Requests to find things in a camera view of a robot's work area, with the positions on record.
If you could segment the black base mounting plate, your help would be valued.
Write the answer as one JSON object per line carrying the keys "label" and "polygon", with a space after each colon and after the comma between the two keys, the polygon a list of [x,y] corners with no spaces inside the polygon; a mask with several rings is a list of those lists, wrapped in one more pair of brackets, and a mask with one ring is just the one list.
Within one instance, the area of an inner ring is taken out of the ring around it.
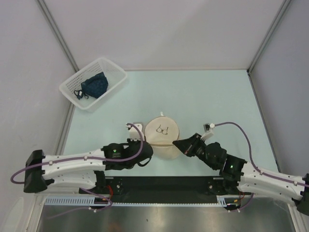
{"label": "black base mounting plate", "polygon": [[218,176],[100,177],[89,191],[111,194],[114,203],[215,203],[217,196],[241,195],[233,182]]}

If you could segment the beige mesh laundry bag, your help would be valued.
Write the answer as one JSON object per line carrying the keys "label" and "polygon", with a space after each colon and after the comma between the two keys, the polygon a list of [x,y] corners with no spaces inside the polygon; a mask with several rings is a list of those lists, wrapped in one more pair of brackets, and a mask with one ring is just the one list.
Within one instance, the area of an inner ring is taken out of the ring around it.
{"label": "beige mesh laundry bag", "polygon": [[163,160],[172,160],[180,155],[179,150],[172,143],[180,138],[179,126],[163,112],[146,125],[144,135],[153,148],[155,156]]}

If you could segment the white plastic perforated basket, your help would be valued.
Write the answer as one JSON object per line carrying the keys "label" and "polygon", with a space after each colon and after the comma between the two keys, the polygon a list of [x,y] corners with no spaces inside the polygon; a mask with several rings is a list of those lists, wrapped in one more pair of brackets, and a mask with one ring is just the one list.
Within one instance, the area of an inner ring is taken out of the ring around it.
{"label": "white plastic perforated basket", "polygon": [[90,113],[116,93],[127,73],[114,62],[98,58],[59,86],[60,92],[76,107]]}

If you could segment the dark blue bra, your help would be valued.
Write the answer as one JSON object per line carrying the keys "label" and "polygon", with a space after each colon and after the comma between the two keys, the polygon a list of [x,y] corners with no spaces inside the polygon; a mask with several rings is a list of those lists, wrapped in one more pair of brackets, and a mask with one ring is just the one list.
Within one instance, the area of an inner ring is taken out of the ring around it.
{"label": "dark blue bra", "polygon": [[95,76],[86,79],[81,83],[81,89],[75,90],[73,93],[77,99],[93,97],[95,99],[102,96],[108,88],[108,80],[104,72],[100,72]]}

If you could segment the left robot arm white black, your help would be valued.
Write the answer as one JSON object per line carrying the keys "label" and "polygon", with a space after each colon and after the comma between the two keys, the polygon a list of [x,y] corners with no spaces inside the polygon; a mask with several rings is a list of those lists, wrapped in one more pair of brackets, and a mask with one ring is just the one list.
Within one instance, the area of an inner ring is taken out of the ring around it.
{"label": "left robot arm white black", "polygon": [[107,182],[104,171],[132,169],[135,165],[147,165],[153,149],[146,141],[111,143],[103,148],[67,157],[46,155],[35,150],[26,161],[25,193],[39,193],[48,186],[78,187],[102,193]]}

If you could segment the right aluminium frame post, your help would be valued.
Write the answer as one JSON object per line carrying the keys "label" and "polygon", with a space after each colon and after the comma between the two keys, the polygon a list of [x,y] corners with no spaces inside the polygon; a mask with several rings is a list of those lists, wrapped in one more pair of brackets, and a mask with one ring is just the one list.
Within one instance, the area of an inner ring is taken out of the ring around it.
{"label": "right aluminium frame post", "polygon": [[279,26],[279,24],[283,20],[283,17],[286,14],[286,12],[288,11],[288,8],[290,7],[292,2],[293,2],[292,0],[284,0],[282,2],[282,4],[280,5],[278,12],[276,13],[274,19],[272,20],[272,22],[271,22],[269,28],[267,29],[267,32],[266,32],[261,44],[259,45],[254,57],[252,58],[250,65],[248,66],[248,69],[247,69],[248,75],[250,75],[252,73],[252,71],[254,70],[257,62],[259,61],[260,57],[262,56],[263,52],[265,51],[268,43],[270,42],[272,36],[274,35],[277,27]]}

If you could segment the aluminium frame post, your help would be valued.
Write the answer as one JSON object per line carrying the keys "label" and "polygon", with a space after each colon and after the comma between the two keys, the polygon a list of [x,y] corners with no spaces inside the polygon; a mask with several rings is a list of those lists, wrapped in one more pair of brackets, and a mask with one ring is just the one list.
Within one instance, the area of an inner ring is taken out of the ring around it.
{"label": "aluminium frame post", "polygon": [[79,71],[79,67],[70,51],[69,46],[67,45],[65,38],[63,37],[51,11],[48,8],[48,5],[44,0],[35,0],[37,3],[43,17],[45,18],[45,21],[49,28],[51,29],[56,41],[58,42],[64,56],[66,57],[67,61],[69,62],[70,66],[75,72]]}
{"label": "aluminium frame post", "polygon": [[272,36],[274,35],[277,27],[279,26],[279,24],[283,20],[283,17],[286,14],[286,12],[288,11],[288,8],[290,7],[292,2],[293,2],[292,0],[284,0],[282,2],[282,4],[280,5],[278,12],[276,13],[274,19],[272,20],[272,22],[271,22],[269,28],[267,29],[267,32],[266,32],[261,44],[259,45],[254,57],[252,58],[250,65],[248,66],[248,69],[247,69],[248,75],[250,75],[252,73],[252,71],[254,70],[257,62],[259,61],[260,57],[262,56],[263,52],[265,51],[268,43],[270,42]]}

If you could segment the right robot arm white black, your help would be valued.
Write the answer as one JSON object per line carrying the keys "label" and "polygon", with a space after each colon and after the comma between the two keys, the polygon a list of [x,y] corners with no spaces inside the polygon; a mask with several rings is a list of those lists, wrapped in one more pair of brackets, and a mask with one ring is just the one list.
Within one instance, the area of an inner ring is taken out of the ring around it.
{"label": "right robot arm white black", "polygon": [[206,144],[201,135],[173,141],[184,155],[197,157],[223,178],[223,189],[228,194],[237,190],[259,194],[283,201],[309,214],[309,176],[304,177],[272,172],[239,157],[229,155],[218,142]]}

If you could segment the left aluminium frame post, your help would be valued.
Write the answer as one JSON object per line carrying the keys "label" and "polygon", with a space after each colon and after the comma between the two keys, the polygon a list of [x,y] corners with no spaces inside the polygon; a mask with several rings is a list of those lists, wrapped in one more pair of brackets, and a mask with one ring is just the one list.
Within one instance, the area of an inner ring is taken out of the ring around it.
{"label": "left aluminium frame post", "polygon": [[48,8],[48,5],[44,0],[35,0],[37,3],[43,17],[45,18],[45,21],[49,28],[51,29],[56,41],[58,42],[64,56],[66,57],[67,61],[69,62],[70,66],[75,72],[79,71],[79,67],[70,51],[69,46],[67,45],[65,38],[63,37],[51,11]]}

